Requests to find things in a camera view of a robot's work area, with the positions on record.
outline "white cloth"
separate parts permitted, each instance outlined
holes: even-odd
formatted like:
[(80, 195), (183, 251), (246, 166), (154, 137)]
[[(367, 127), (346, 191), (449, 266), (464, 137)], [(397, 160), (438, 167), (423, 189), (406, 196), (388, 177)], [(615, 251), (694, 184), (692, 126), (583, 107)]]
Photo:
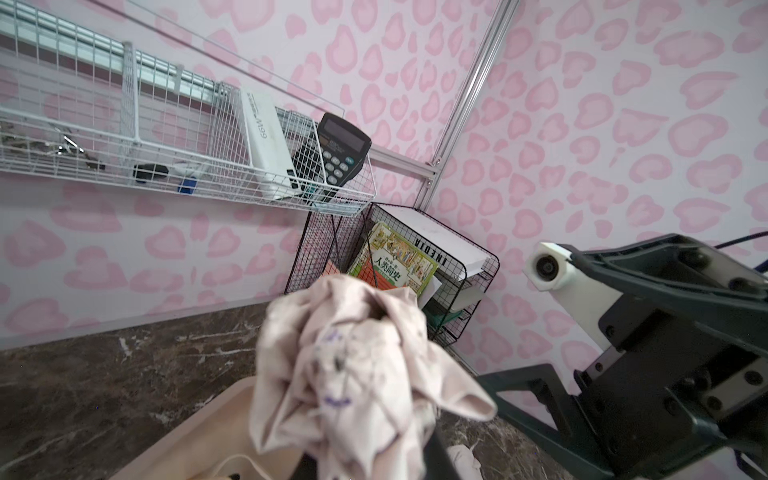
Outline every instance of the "white cloth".
[(467, 445), (454, 445), (445, 449), (461, 480), (482, 480), (480, 462)]
[(346, 275), (274, 300), (257, 344), (250, 434), (260, 453), (288, 445), (318, 480), (419, 480), (437, 408), (489, 420), (496, 404), (442, 348), (409, 288)]

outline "cable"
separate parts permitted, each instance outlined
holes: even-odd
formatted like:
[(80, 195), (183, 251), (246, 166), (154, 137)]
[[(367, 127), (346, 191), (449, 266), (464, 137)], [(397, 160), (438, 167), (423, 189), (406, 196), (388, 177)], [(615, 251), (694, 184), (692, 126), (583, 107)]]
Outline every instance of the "cable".
[(731, 245), (736, 245), (737, 243), (748, 242), (750, 240), (755, 240), (756, 238), (761, 238), (761, 237), (768, 237), (768, 230), (760, 233), (753, 233), (752, 235), (747, 235), (746, 237), (737, 238), (735, 240), (731, 240), (730, 242), (721, 243), (720, 245), (715, 245), (715, 248), (720, 249), (720, 248), (730, 247)]

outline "wire basket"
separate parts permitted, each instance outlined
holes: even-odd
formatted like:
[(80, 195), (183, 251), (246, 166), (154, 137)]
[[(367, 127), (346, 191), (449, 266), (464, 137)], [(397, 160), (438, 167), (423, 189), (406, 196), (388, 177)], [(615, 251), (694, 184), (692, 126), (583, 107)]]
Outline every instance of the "wire basket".
[(277, 109), (294, 168), (254, 167), (241, 91), (0, 0), (0, 170), (339, 215), (376, 195), (370, 161), (326, 183), (316, 124)]
[[(481, 300), (467, 305), (459, 312), (452, 313), (454, 302), (464, 289), (474, 287), (479, 288), (482, 292), (488, 290), (500, 266), (498, 257), (452, 230), (455, 235), (464, 238), (488, 254), (488, 259), (484, 262), (482, 270), (475, 275), (468, 276), (467, 268), (463, 263), (429, 238), (424, 238), (416, 233), (384, 208), (381, 208), (380, 205), (370, 204), (362, 213), (354, 217), (311, 213), (304, 225), (299, 251), (296, 253), (285, 293), (309, 288), (323, 274), (347, 272), (357, 255), (369, 242), (369, 234), (373, 227), (382, 221), (390, 230), (399, 233), (409, 242), (414, 245), (422, 245), (428, 251), (433, 252), (433, 258), (441, 259), (438, 262), (439, 267), (435, 276), (442, 285), (424, 308), (425, 312), (429, 311), (427, 317), (432, 319), (431, 322), (427, 322), (427, 329), (429, 338), (439, 345), (448, 346), (455, 343), (464, 332)], [(394, 205), (387, 207), (416, 210), (411, 207)], [(425, 222), (439, 223), (423, 212), (420, 214), (423, 215)], [(372, 262), (370, 251), (370, 245), (368, 245), (367, 261)], [(370, 278), (365, 276), (366, 272), (372, 271), (372, 268), (362, 269), (359, 278), (379, 287), (375, 276)]]

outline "calculator display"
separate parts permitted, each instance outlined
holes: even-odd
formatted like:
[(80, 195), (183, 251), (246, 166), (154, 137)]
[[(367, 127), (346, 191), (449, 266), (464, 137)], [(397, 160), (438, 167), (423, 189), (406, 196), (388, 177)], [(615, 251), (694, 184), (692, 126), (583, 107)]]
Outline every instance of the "calculator display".
[(355, 151), (360, 152), (363, 145), (366, 144), (366, 141), (362, 138), (357, 137), (355, 134), (333, 121), (326, 120), (325, 129), (328, 133), (343, 141)]

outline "black wire rack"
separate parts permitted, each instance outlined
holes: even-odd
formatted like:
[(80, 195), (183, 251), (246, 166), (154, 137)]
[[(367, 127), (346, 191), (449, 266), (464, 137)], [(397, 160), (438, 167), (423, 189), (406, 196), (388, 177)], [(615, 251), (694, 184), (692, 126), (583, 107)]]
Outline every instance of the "black wire rack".
[[(361, 248), (369, 241), (369, 233), (373, 227), (382, 221), (389, 229), (405, 237), (422, 250), (429, 252), (432, 258), (439, 259), (439, 268), (435, 272), (442, 285), (435, 295), (427, 302), (424, 310), (429, 311), (432, 321), (427, 322), (429, 338), (441, 346), (454, 343), (464, 332), (472, 314), (480, 301), (475, 302), (457, 313), (451, 313), (456, 297), (466, 288), (478, 287), (485, 292), (491, 285), (499, 268), (498, 257), (480, 247), (477, 243), (464, 237), (455, 230), (439, 223), (434, 218), (417, 210), (424, 216), (425, 222), (435, 222), (452, 231), (457, 237), (465, 239), (488, 254), (488, 259), (482, 266), (482, 271), (467, 276), (467, 267), (456, 258), (446, 253), (439, 245), (429, 238), (419, 235), (382, 208), (382, 205), (394, 208), (409, 208), (399, 205), (370, 204), (359, 215), (340, 217), (330, 214), (310, 212), (306, 218), (304, 232), (301, 237), (299, 251), (293, 262), (286, 293), (308, 288), (312, 283), (326, 273), (345, 273), (353, 264)], [(372, 262), (369, 249), (369, 262)], [(376, 278), (362, 280), (376, 286)]]

